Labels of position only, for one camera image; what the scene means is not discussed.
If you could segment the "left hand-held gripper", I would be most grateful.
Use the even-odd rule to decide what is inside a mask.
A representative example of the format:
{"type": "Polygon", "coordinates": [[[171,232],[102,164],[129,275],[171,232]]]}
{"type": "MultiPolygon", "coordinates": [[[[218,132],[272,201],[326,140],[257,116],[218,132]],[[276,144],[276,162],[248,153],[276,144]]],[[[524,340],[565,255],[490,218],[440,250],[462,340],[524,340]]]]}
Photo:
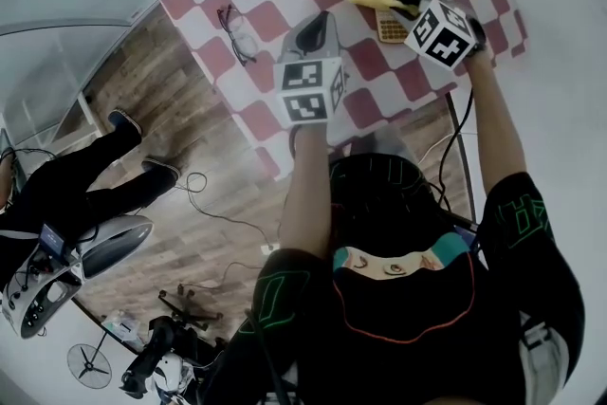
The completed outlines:
{"type": "Polygon", "coordinates": [[[273,75],[279,105],[290,124],[327,123],[334,118],[347,75],[333,13],[312,15],[287,33],[273,75]]]}

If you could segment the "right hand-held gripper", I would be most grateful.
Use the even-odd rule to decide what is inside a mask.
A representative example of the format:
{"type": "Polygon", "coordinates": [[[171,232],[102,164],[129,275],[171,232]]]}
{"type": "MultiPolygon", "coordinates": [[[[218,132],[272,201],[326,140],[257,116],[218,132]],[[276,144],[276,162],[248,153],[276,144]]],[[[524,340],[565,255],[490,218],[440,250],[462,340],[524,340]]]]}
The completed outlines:
{"type": "Polygon", "coordinates": [[[404,44],[420,57],[453,71],[485,49],[480,22],[454,0],[394,1],[394,17],[407,31],[404,44]]]}

